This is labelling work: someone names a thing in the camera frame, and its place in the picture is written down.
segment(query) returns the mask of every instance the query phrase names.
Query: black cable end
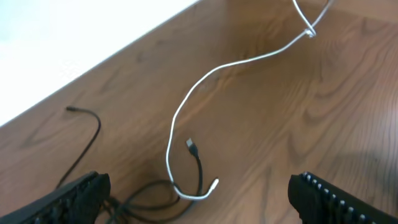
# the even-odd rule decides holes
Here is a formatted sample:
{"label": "black cable end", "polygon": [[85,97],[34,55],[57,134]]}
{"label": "black cable end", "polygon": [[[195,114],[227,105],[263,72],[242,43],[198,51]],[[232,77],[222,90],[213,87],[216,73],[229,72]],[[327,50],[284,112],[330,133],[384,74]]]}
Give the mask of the black cable end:
{"label": "black cable end", "polygon": [[188,150],[189,153],[195,157],[198,157],[198,148],[197,145],[195,145],[195,143],[193,143],[192,139],[188,139],[187,140],[187,146],[188,146]]}
{"label": "black cable end", "polygon": [[67,107],[66,107],[66,110],[67,110],[67,111],[77,111],[78,108],[77,108],[77,107],[74,107],[74,106],[67,106]]}

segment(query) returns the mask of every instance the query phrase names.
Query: black plastic object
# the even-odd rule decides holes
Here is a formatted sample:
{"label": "black plastic object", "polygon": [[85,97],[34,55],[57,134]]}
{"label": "black plastic object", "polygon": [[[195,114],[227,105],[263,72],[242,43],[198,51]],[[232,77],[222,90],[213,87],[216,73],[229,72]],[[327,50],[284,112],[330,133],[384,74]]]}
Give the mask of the black plastic object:
{"label": "black plastic object", "polygon": [[109,197],[110,190],[108,174],[90,172],[0,218],[0,224],[94,223],[101,203]]}
{"label": "black plastic object", "polygon": [[309,172],[291,176],[288,196],[306,224],[398,224],[395,217]]}

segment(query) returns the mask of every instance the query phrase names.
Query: white cord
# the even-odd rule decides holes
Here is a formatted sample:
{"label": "white cord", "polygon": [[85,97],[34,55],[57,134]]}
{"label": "white cord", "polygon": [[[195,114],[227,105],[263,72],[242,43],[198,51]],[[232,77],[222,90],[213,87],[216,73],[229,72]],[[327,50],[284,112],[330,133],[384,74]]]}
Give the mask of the white cord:
{"label": "white cord", "polygon": [[[318,22],[321,20],[321,18],[323,17],[323,15],[326,13],[326,11],[328,10],[328,8],[330,7],[331,3],[333,2],[333,0],[328,0],[328,2],[326,3],[325,7],[323,8],[322,12],[319,14],[319,16],[317,17],[317,19],[315,20],[315,22],[313,24],[310,24],[309,21],[307,20],[307,18],[303,15],[303,13],[301,12],[301,9],[299,8],[299,5],[297,4],[296,0],[293,0],[294,6],[296,7],[298,13],[300,14],[301,18],[304,20],[304,22],[307,25],[307,28],[301,33],[299,34],[296,38],[294,38],[291,42],[289,42],[285,47],[282,47],[279,50],[276,50],[274,52],[270,52],[264,55],[260,55],[257,57],[253,57],[253,58],[249,58],[246,60],[240,60],[237,62],[231,62],[231,63],[227,63],[224,65],[220,65],[214,69],[212,69],[210,72],[208,72],[206,75],[204,75],[201,79],[199,79],[199,81],[197,81],[189,90],[189,92],[187,93],[187,95],[185,96],[185,98],[182,100],[180,106],[177,108],[174,116],[173,116],[173,120],[172,120],[172,126],[170,129],[170,137],[169,137],[169,143],[167,144],[167,150],[166,150],[166,167],[167,167],[167,172],[169,173],[169,177],[170,177],[170,181],[174,182],[174,178],[172,175],[172,171],[170,170],[170,162],[169,162],[169,155],[170,155],[170,148],[172,145],[172,139],[173,139],[173,130],[174,130],[174,124],[175,124],[175,119],[177,118],[178,113],[180,112],[182,106],[185,104],[185,102],[187,101],[188,97],[191,95],[192,91],[205,79],[207,78],[209,75],[211,75],[213,72],[222,69],[222,68],[226,68],[226,67],[230,67],[230,66],[234,66],[234,65],[240,65],[242,63],[248,63],[248,62],[252,62],[255,60],[260,60],[266,57],[270,57],[273,56],[275,54],[279,54],[281,52],[283,52],[284,50],[288,49],[292,44],[294,44],[296,41],[298,41],[300,38],[302,38],[303,36],[305,36],[306,34],[309,37],[314,37],[317,33],[315,32],[314,28]],[[205,195],[186,195],[184,193],[182,193],[178,188],[174,187],[174,191],[183,199],[186,200],[203,200],[206,199],[211,192],[216,188],[217,184],[218,184],[219,180],[215,179],[213,181],[213,183],[211,183],[210,188],[208,189],[207,193]]]}

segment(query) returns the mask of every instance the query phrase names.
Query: black cord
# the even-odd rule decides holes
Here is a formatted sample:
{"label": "black cord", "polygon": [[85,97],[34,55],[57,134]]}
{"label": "black cord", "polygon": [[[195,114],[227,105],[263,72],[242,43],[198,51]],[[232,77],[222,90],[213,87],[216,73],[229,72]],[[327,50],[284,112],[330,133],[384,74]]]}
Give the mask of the black cord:
{"label": "black cord", "polygon": [[[80,154],[80,156],[78,157],[78,159],[72,164],[72,166],[67,170],[67,172],[62,176],[62,178],[60,179],[60,182],[58,183],[57,188],[59,188],[65,181],[65,179],[70,175],[70,173],[73,171],[73,169],[77,166],[77,164],[80,162],[80,160],[84,157],[84,155],[87,153],[87,151],[89,150],[90,146],[93,144],[93,142],[95,141],[95,139],[97,138],[98,133],[100,132],[101,129],[101,120],[100,117],[90,111],[90,110],[86,110],[86,109],[81,109],[81,108],[76,108],[74,106],[68,106],[66,108],[67,111],[79,111],[79,112],[84,112],[84,113],[88,113],[93,115],[97,121],[98,121],[98,127],[97,130],[94,134],[94,136],[91,138],[90,142],[87,144],[87,146],[85,147],[85,149],[83,150],[83,152]],[[196,145],[191,144],[188,147],[190,154],[196,159],[197,162],[197,166],[198,166],[198,175],[199,175],[199,181],[198,181],[198,189],[197,189],[197,195],[201,194],[202,188],[203,188],[203,170],[202,170],[202,166],[201,166],[201,162],[199,159],[199,155],[198,155],[198,149],[196,147]],[[146,184],[145,186],[141,187],[140,189],[138,189],[137,191],[135,191],[133,194],[131,194],[124,203],[119,202],[117,199],[115,199],[114,197],[109,197],[108,199],[106,199],[106,202],[109,203],[109,206],[105,205],[105,203],[102,203],[102,208],[103,210],[101,212],[107,212],[109,214],[109,216],[111,217],[107,223],[112,223],[112,222],[116,222],[119,223],[119,219],[122,219],[124,222],[127,223],[127,218],[126,217],[132,217],[135,218],[136,220],[139,220],[140,222],[146,222],[146,223],[166,223],[166,222],[171,222],[174,221],[178,218],[180,218],[182,215],[186,214],[188,212],[188,210],[190,210],[192,208],[192,206],[195,204],[194,201],[191,201],[181,212],[179,212],[178,214],[170,217],[170,218],[165,218],[165,219],[161,219],[161,220],[151,220],[148,219],[146,217],[142,217],[136,213],[134,213],[132,210],[143,210],[143,211],[158,211],[158,210],[163,210],[163,209],[168,209],[170,207],[172,207],[173,205],[177,204],[180,201],[180,197],[177,196],[177,198],[173,201],[173,202],[169,202],[169,203],[165,203],[162,205],[153,205],[153,206],[147,206],[147,205],[137,205],[137,204],[132,204],[131,201],[134,200],[135,197],[137,197],[139,194],[143,193],[144,191],[146,191],[148,188],[151,188],[153,186],[156,185],[162,185],[162,184],[167,184],[171,187],[176,187],[179,190],[180,187],[174,183],[171,182],[169,180],[156,180],[153,181],[149,184]]]}

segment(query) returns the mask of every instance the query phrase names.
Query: wood grain surface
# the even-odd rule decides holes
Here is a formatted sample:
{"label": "wood grain surface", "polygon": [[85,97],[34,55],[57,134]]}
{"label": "wood grain surface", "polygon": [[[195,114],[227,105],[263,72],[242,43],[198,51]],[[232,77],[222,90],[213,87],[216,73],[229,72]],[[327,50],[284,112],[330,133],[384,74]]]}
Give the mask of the wood grain surface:
{"label": "wood grain surface", "polygon": [[[311,18],[321,10],[301,6]],[[290,1],[190,7],[0,128],[0,215],[51,192],[94,133],[95,119],[67,105],[103,121],[68,180],[108,173],[111,194],[124,200],[167,179],[171,119],[201,76],[278,49],[303,29]],[[317,32],[280,55],[217,72],[193,93],[178,117],[172,170],[194,193],[192,138],[205,184],[220,184],[177,223],[300,223],[287,184],[305,170],[398,215],[398,25],[334,9]]]}

